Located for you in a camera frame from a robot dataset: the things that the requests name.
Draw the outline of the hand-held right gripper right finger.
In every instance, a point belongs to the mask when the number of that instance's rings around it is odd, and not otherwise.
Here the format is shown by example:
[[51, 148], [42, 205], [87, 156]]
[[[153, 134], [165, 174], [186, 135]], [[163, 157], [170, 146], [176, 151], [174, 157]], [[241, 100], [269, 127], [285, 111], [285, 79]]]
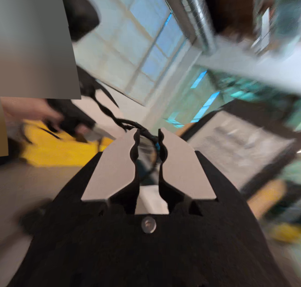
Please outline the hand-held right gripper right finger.
[[195, 150], [166, 128], [159, 129], [158, 137], [163, 182], [191, 199], [215, 200], [217, 196]]

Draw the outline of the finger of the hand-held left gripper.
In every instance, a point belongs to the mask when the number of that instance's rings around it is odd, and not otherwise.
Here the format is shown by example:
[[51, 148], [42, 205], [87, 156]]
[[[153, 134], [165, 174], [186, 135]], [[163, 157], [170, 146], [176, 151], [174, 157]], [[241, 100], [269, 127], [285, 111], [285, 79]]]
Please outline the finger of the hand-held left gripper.
[[91, 128], [88, 132], [83, 134], [83, 137], [87, 141], [91, 141], [91, 142], [101, 140], [103, 138], [108, 138], [108, 139], [111, 139], [111, 140], [116, 139], [116, 137], [111, 135], [108, 131], [106, 131], [103, 127], [101, 127], [98, 124], [95, 124], [93, 126], [93, 128]]

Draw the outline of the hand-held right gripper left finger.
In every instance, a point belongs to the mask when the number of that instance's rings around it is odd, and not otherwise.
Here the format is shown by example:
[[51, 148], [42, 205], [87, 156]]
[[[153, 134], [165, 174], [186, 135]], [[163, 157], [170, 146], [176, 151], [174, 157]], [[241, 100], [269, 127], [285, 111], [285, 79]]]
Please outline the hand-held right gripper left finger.
[[140, 131], [136, 128], [112, 142], [101, 154], [81, 197], [83, 202], [108, 201], [126, 193], [139, 192], [136, 161]]

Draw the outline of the yellow plastic bin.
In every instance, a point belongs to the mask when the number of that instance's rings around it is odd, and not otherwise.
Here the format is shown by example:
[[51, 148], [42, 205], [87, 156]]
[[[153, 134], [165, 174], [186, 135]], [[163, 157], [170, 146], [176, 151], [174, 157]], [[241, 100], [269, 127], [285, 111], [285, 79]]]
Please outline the yellow plastic bin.
[[26, 121], [21, 132], [24, 146], [21, 158], [35, 167], [83, 167], [113, 142], [105, 137], [78, 142], [65, 132], [52, 133], [39, 121]]

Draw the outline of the person's left forearm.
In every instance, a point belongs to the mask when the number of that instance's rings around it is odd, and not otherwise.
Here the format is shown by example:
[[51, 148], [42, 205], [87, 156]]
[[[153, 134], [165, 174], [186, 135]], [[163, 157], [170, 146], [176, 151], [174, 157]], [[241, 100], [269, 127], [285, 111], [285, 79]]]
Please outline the person's left forearm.
[[25, 120], [26, 101], [23, 98], [1, 97], [1, 105], [7, 125], [10, 126]]

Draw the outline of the instruction board with plastic cover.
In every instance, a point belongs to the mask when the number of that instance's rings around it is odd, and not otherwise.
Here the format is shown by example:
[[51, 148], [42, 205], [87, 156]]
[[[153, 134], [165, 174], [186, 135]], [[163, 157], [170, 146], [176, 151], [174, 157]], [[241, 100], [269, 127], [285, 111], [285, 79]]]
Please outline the instruction board with plastic cover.
[[191, 123], [180, 137], [249, 199], [288, 165], [300, 133], [276, 120], [266, 105], [231, 101]]

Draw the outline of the large paned window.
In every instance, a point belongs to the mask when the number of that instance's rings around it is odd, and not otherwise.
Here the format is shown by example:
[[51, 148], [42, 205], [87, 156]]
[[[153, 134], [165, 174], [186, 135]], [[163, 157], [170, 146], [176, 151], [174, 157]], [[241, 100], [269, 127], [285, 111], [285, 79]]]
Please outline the large paned window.
[[73, 45], [76, 63], [92, 76], [145, 105], [185, 37], [166, 0], [91, 0], [100, 25]]

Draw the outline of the silver round ventilation duct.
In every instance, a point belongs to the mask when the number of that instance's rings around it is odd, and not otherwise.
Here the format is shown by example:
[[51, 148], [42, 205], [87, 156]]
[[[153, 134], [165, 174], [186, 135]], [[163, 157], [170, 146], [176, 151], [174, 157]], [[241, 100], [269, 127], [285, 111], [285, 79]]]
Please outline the silver round ventilation duct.
[[181, 3], [194, 28], [202, 55], [213, 55], [217, 50], [215, 29], [206, 0], [181, 0]]

